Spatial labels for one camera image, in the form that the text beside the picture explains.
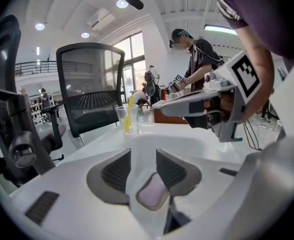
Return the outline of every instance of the railing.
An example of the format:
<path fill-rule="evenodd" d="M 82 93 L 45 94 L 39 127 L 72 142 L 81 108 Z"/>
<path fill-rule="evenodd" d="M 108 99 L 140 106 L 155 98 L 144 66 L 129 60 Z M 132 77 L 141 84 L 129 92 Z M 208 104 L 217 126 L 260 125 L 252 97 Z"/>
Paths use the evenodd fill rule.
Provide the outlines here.
<path fill-rule="evenodd" d="M 73 62 L 73 61 L 64 61 L 63 71 L 92 73 L 92 64 Z M 57 72 L 58 72 L 57 62 L 53 60 L 17 63 L 15 67 L 15 77 L 41 74 L 41 73 L 57 73 Z"/>

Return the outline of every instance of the forearm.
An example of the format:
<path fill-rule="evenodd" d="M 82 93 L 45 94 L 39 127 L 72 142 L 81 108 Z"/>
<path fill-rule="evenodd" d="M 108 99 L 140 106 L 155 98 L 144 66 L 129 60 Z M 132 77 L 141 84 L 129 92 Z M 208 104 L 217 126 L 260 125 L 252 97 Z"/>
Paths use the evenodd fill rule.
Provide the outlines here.
<path fill-rule="evenodd" d="M 271 53 L 258 40 L 248 27 L 237 29 L 238 36 L 243 42 L 249 57 L 257 70 L 261 87 L 247 105 L 243 122 L 256 113 L 269 99 L 274 81 L 274 67 Z"/>
<path fill-rule="evenodd" d="M 205 74 L 210 72 L 212 69 L 211 64 L 201 66 L 195 73 L 190 77 L 185 78 L 186 85 L 193 84 L 204 78 Z"/>

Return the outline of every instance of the transparent cup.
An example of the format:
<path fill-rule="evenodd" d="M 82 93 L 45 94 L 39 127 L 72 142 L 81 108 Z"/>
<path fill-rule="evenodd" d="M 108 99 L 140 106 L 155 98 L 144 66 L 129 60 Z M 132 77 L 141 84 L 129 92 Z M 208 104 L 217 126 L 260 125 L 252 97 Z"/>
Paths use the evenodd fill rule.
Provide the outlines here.
<path fill-rule="evenodd" d="M 124 135 L 134 135 L 138 133 L 138 128 L 139 128 L 139 122 L 138 122 L 138 105 L 133 105 L 132 108 L 130 109 L 130 118 L 131 118 L 131 125 L 129 127 L 129 131 L 126 132 L 124 128 L 124 119 L 126 116 L 129 115 L 129 108 L 128 105 L 123 105 L 116 107 L 116 112 L 118 119 L 120 121 L 120 124 L 122 126 Z"/>

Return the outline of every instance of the office chair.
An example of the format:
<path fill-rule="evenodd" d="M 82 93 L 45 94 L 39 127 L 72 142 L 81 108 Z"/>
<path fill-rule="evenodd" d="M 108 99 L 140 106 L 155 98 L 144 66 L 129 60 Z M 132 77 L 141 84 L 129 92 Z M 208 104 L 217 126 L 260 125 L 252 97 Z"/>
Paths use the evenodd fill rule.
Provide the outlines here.
<path fill-rule="evenodd" d="M 66 131 L 64 125 L 57 126 L 53 116 L 53 131 L 39 138 L 28 99 L 16 93 L 15 62 L 20 37 L 16 17 L 9 15 L 0 20 L 0 174 L 17 186 L 55 167 L 49 154 L 62 146 L 61 135 Z M 54 114 L 56 109 L 57 106 L 49 107 L 44 113 Z"/>
<path fill-rule="evenodd" d="M 62 99 L 74 138 L 118 121 L 115 108 L 122 106 L 124 56 L 122 50 L 101 43 L 75 43 L 57 50 Z"/>

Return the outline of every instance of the yellow object in cup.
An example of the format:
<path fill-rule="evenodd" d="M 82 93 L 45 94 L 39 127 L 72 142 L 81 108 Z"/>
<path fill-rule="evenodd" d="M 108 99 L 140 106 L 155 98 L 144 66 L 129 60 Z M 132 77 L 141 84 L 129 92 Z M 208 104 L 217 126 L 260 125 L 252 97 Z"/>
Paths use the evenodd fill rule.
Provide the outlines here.
<path fill-rule="evenodd" d="M 124 128 L 125 128 L 125 133 L 129 132 L 130 126 L 132 124 L 132 119 L 131 119 L 131 116 L 130 116 L 132 106 L 133 106 L 133 97 L 131 96 L 129 98 L 129 103 L 128 103 L 128 115 L 123 119 L 123 125 L 124 125 Z"/>

